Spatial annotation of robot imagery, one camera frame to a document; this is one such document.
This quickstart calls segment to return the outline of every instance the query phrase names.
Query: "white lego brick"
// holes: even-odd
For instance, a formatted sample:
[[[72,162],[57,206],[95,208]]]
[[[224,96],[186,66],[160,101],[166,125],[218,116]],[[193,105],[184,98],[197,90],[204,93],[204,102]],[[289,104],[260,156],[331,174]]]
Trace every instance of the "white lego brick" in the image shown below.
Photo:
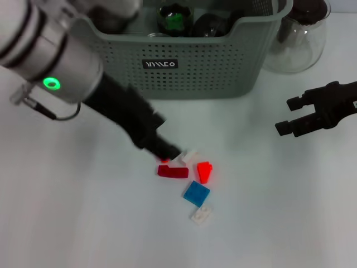
[[[184,154],[180,155],[178,161],[181,165],[187,166],[196,155],[197,155],[197,151],[195,150],[185,152]]]
[[[206,205],[202,205],[202,207],[199,208],[199,210],[196,211],[196,213],[192,216],[192,220],[197,224],[201,225],[206,221],[208,216],[211,214],[212,209],[210,207],[207,207]]]

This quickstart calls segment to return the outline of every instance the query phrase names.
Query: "green indicator ring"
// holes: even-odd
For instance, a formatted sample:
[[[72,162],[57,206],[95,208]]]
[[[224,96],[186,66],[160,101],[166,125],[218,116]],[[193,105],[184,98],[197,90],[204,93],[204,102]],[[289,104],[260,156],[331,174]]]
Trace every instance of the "green indicator ring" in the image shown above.
[[[58,79],[53,78],[53,77],[48,77],[44,80],[44,85],[47,89],[49,90],[59,90],[61,88],[61,83],[58,81]]]

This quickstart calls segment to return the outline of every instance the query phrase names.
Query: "cable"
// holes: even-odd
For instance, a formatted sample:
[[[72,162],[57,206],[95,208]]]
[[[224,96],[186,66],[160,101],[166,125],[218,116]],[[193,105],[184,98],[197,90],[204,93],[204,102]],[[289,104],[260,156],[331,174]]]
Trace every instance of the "cable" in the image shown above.
[[[45,106],[43,106],[41,103],[39,103],[38,101],[36,101],[30,97],[27,97],[26,99],[24,99],[23,102],[25,105],[27,105],[31,109],[35,110],[36,112],[41,113],[42,115],[46,116],[47,118],[49,118],[51,120],[55,120],[55,121],[61,121],[61,122],[74,119],[75,117],[77,117],[79,115],[79,112],[81,109],[81,103],[78,103],[77,110],[73,115],[68,116],[68,117],[58,118],[57,115],[55,115],[53,112],[51,112]]]
[[[56,120],[56,121],[62,121],[62,122],[63,122],[63,121],[70,121],[70,120],[76,118],[76,117],[79,115],[80,109],[81,109],[81,104],[78,103],[78,104],[77,104],[77,111],[76,111],[73,115],[68,116],[68,117],[60,117],[60,118],[57,118],[57,119],[55,119],[55,120]]]

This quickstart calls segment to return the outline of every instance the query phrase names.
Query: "red lego brick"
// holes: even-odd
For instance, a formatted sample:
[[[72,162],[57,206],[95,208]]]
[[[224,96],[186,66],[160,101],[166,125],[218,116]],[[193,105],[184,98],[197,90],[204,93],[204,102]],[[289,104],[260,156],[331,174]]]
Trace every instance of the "red lego brick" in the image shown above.
[[[159,166],[157,175],[165,178],[187,179],[189,177],[189,169],[186,167]]]
[[[206,184],[208,183],[209,177],[211,175],[213,167],[209,162],[199,163],[197,165],[197,170],[199,172],[200,183]]]

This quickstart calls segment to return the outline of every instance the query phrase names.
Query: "basket logo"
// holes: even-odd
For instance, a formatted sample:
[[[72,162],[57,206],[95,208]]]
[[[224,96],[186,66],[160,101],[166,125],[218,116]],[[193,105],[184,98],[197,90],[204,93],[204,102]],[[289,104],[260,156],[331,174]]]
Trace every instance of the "basket logo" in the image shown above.
[[[179,61],[173,60],[142,60],[144,69],[178,69]]]

